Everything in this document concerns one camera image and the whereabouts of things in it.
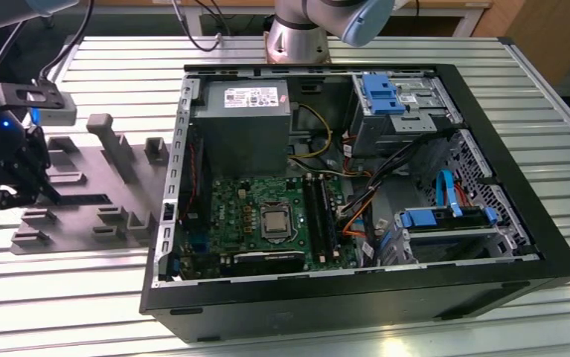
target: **wire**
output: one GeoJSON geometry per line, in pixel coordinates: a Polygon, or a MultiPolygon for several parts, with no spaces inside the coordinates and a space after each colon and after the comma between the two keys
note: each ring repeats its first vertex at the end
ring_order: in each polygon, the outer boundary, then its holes
{"type": "Polygon", "coordinates": [[[217,4],[217,1],[216,0],[212,0],[213,1],[213,4],[216,5],[216,7],[217,7],[217,11],[220,12],[220,14],[218,13],[216,13],[216,11],[213,11],[213,9],[201,1],[201,0],[195,0],[195,3],[197,4],[199,4],[199,6],[203,8],[203,9],[206,9],[206,11],[212,14],[212,16],[213,16],[213,18],[216,19],[216,21],[222,25],[222,26],[225,26],[225,28],[226,28],[226,32],[228,32],[228,35],[229,36],[233,36],[233,32],[230,31],[230,27],[228,26],[228,21],[226,21],[226,17],[224,16],[224,13],[222,13],[222,9],[220,8],[220,5],[217,4]]]}
{"type": "Polygon", "coordinates": [[[457,192],[460,193],[460,197],[462,199],[462,203],[465,206],[473,206],[472,201],[468,199],[466,192],[460,184],[456,184],[457,192]]]}
{"type": "Polygon", "coordinates": [[[175,10],[177,19],[179,20],[179,24],[182,25],[182,29],[185,30],[185,33],[190,39],[190,42],[193,42],[195,47],[199,48],[203,52],[213,52],[216,50],[217,46],[220,46],[220,39],[216,40],[216,44],[213,45],[213,47],[203,48],[199,45],[199,43],[197,43],[195,39],[193,38],[193,35],[190,34],[190,29],[189,29],[189,26],[186,26],[186,24],[185,24],[185,17],[182,15],[182,12],[179,11],[179,6],[177,5],[175,0],[171,1],[171,4],[173,4],[173,9],[175,10]]]}
{"type": "Polygon", "coordinates": [[[304,168],[308,171],[312,171],[314,173],[329,173],[337,176],[342,176],[342,177],[358,177],[360,175],[348,175],[345,173],[340,173],[338,171],[334,170],[320,170],[316,169],[314,167],[309,166],[308,164],[304,163],[304,161],[298,160],[297,158],[289,158],[294,164],[297,164],[301,168],[304,168]]]}
{"type": "Polygon", "coordinates": [[[54,60],[43,67],[39,74],[39,80],[49,80],[49,72],[53,70],[54,66],[61,63],[61,61],[69,56],[71,53],[74,47],[82,42],[85,32],[87,31],[89,21],[91,20],[91,15],[94,14],[94,7],[95,7],[95,0],[89,0],[89,7],[87,7],[87,13],[85,14],[83,23],[81,25],[81,28],[78,29],[78,33],[74,36],[74,40],[69,44],[69,46],[65,48],[65,50],[61,52],[61,54],[54,58],[54,60]]]}
{"type": "Polygon", "coordinates": [[[417,21],[421,18],[421,0],[416,0],[416,17],[413,18],[412,29],[409,30],[409,36],[413,36],[413,31],[417,27],[417,21]]]}
{"type": "Polygon", "coordinates": [[[376,194],[376,190],[380,188],[382,184],[382,180],[386,175],[389,175],[394,170],[400,167],[405,166],[409,163],[416,152],[420,150],[422,144],[429,143],[432,140],[438,138],[446,138],[454,132],[457,132],[460,128],[457,126],[445,129],[441,132],[434,132],[429,134],[421,135],[416,140],[413,140],[409,144],[406,144],[382,163],[381,167],[376,170],[374,174],[370,177],[370,180],[366,184],[366,192],[353,201],[349,202],[344,207],[342,211],[346,212],[358,203],[364,202],[365,199],[369,198],[370,195],[376,194]]]}
{"type": "Polygon", "coordinates": [[[182,214],[182,217],[179,218],[181,221],[185,220],[186,215],[189,214],[189,211],[190,211],[190,206],[193,205],[193,201],[195,200],[195,197],[197,197],[195,146],[190,144],[189,147],[190,147],[190,162],[191,162],[190,170],[193,174],[193,192],[190,194],[189,204],[186,205],[186,211],[182,214]]]}
{"type": "Polygon", "coordinates": [[[250,28],[250,25],[253,25],[253,21],[254,21],[254,19],[257,18],[257,15],[253,15],[253,17],[250,18],[250,21],[248,22],[248,24],[246,24],[246,27],[245,28],[242,28],[241,30],[238,30],[238,31],[236,31],[236,33],[242,33],[242,32],[245,32],[249,28],[250,28]]]}
{"type": "Polygon", "coordinates": [[[324,123],[325,128],[328,130],[328,142],[325,143],[325,146],[321,150],[318,150],[317,152],[312,152],[309,154],[300,154],[300,155],[290,155],[290,158],[313,158],[314,156],[321,155],[324,152],[328,151],[329,147],[332,146],[332,129],[329,127],[328,121],[325,120],[324,116],[321,114],[318,114],[318,112],[313,109],[312,106],[309,106],[308,104],[300,104],[301,108],[306,108],[313,114],[314,116],[318,118],[318,120],[321,120],[321,123],[324,123]]]}
{"type": "MultiPolygon", "coordinates": [[[[358,175],[360,173],[357,172],[357,171],[350,171],[349,169],[348,169],[348,164],[349,164],[349,161],[350,161],[350,159],[352,158],[349,158],[349,157],[345,157],[345,160],[344,160],[344,172],[346,173],[346,174],[356,174],[356,175],[358,175]]],[[[366,171],[366,170],[364,170],[364,173],[362,173],[366,177],[372,177],[372,173],[369,172],[369,171],[366,171]]]]}
{"type": "Polygon", "coordinates": [[[21,36],[21,32],[23,31],[23,28],[26,27],[26,25],[27,25],[27,21],[19,22],[17,27],[11,31],[10,37],[7,37],[7,41],[3,47],[0,48],[0,64],[7,57],[7,54],[10,53],[10,49],[14,46],[14,43],[17,42],[18,37],[21,36]]]}
{"type": "Polygon", "coordinates": [[[364,203],[364,205],[361,206],[361,208],[358,209],[358,211],[356,212],[356,215],[352,217],[349,223],[345,225],[344,228],[344,234],[348,234],[348,232],[352,232],[349,230],[349,228],[352,227],[352,225],[354,224],[356,220],[358,219],[360,215],[364,213],[365,208],[368,208],[369,204],[372,203],[372,201],[374,200],[374,197],[372,196],[372,198],[364,203]]]}

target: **green motherboard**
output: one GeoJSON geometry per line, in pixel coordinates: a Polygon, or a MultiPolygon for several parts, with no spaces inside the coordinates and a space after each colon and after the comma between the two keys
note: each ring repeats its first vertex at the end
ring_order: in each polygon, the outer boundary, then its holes
{"type": "MultiPolygon", "coordinates": [[[[345,203],[340,179],[326,178],[326,187],[332,209],[336,212],[338,206],[345,203]]],[[[301,251],[305,252],[306,271],[354,268],[357,266],[354,243],[352,238],[342,237],[338,231],[341,241],[338,257],[326,262],[316,259],[308,220],[302,178],[218,180],[213,185],[209,253],[301,251]],[[278,226],[284,224],[278,220],[274,224],[264,222],[270,210],[282,213],[282,220],[288,219],[292,224],[292,234],[284,239],[266,238],[270,227],[274,226],[277,231],[278,226]]]]}

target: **black cable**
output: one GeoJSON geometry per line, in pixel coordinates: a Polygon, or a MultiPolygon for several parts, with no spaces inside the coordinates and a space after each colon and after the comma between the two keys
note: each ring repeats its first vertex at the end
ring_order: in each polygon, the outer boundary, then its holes
{"type": "Polygon", "coordinates": [[[246,24],[246,27],[244,29],[241,29],[240,31],[236,31],[237,33],[242,33],[245,30],[248,30],[250,28],[250,25],[253,25],[253,21],[254,21],[256,17],[257,17],[257,15],[253,15],[253,17],[250,18],[250,21],[246,24]]]}
{"type": "Polygon", "coordinates": [[[23,28],[27,25],[27,21],[22,21],[18,23],[17,27],[11,31],[10,37],[7,37],[7,41],[3,44],[3,47],[0,48],[0,64],[3,60],[7,57],[7,54],[10,53],[11,47],[14,46],[14,43],[18,40],[18,37],[21,36],[21,32],[23,31],[23,28]]]}
{"type": "Polygon", "coordinates": [[[175,10],[177,19],[179,20],[179,24],[182,26],[182,29],[186,32],[186,36],[189,37],[190,42],[193,42],[193,44],[195,45],[195,47],[199,48],[203,52],[213,52],[216,50],[217,46],[220,46],[220,40],[218,39],[216,40],[216,44],[210,48],[203,48],[199,45],[199,43],[197,43],[195,39],[193,38],[193,35],[190,34],[189,26],[186,26],[186,24],[185,24],[185,19],[182,18],[182,13],[179,11],[179,6],[177,6],[177,2],[175,1],[171,1],[171,3],[173,3],[173,9],[175,10]]]}
{"type": "Polygon", "coordinates": [[[89,0],[89,7],[87,7],[87,13],[85,14],[83,23],[81,25],[81,28],[78,29],[78,33],[74,36],[74,40],[69,44],[67,48],[61,52],[61,54],[54,58],[54,60],[43,67],[41,70],[39,80],[47,80],[47,75],[54,66],[61,63],[61,61],[66,58],[66,56],[71,53],[71,50],[74,49],[74,46],[77,46],[85,36],[85,32],[87,31],[89,21],[91,20],[91,15],[94,14],[94,6],[95,6],[95,0],[89,0]]]}
{"type": "Polygon", "coordinates": [[[217,7],[217,11],[220,11],[220,14],[216,13],[216,11],[213,11],[213,9],[201,1],[201,0],[195,0],[197,4],[199,4],[199,6],[206,9],[206,11],[212,14],[212,16],[216,18],[216,21],[225,26],[226,28],[226,32],[229,36],[233,36],[233,32],[230,30],[230,27],[228,26],[228,21],[226,18],[224,17],[224,13],[222,13],[222,9],[220,8],[220,5],[217,4],[216,0],[212,0],[213,4],[217,7]]]}
{"type": "Polygon", "coordinates": [[[380,168],[376,170],[374,174],[372,175],[372,178],[366,184],[366,191],[365,193],[353,201],[349,202],[348,205],[344,208],[344,212],[350,210],[354,206],[357,206],[360,203],[365,202],[366,199],[370,198],[370,195],[376,194],[376,190],[380,188],[382,184],[382,180],[385,177],[393,173],[394,170],[397,170],[400,167],[405,166],[413,155],[416,154],[417,150],[420,149],[422,144],[429,143],[432,140],[446,138],[452,136],[457,130],[460,129],[458,126],[454,126],[449,129],[442,130],[441,132],[434,132],[429,134],[421,135],[414,141],[412,141],[408,145],[405,145],[382,163],[380,168]]]}
{"type": "Polygon", "coordinates": [[[413,36],[413,31],[417,27],[417,21],[421,18],[421,0],[416,0],[416,17],[413,18],[412,29],[409,30],[409,36],[413,36]]]}

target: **aluminum table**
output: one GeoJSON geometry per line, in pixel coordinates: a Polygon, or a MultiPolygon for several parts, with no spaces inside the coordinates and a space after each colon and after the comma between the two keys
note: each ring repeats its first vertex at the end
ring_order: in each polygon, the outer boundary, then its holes
{"type": "MultiPolygon", "coordinates": [[[[517,47],[497,39],[385,38],[364,48],[333,39],[330,49],[336,63],[458,65],[570,244],[570,109],[517,47]]],[[[170,142],[183,65],[264,61],[258,37],[229,39],[210,54],[183,37],[89,37],[57,73],[79,105],[78,124],[47,132],[99,145],[87,116],[109,112],[133,144],[153,136],[170,142]]],[[[138,312],[146,249],[15,256],[21,215],[0,212],[0,356],[570,356],[570,284],[476,319],[189,346],[138,312]]]]}

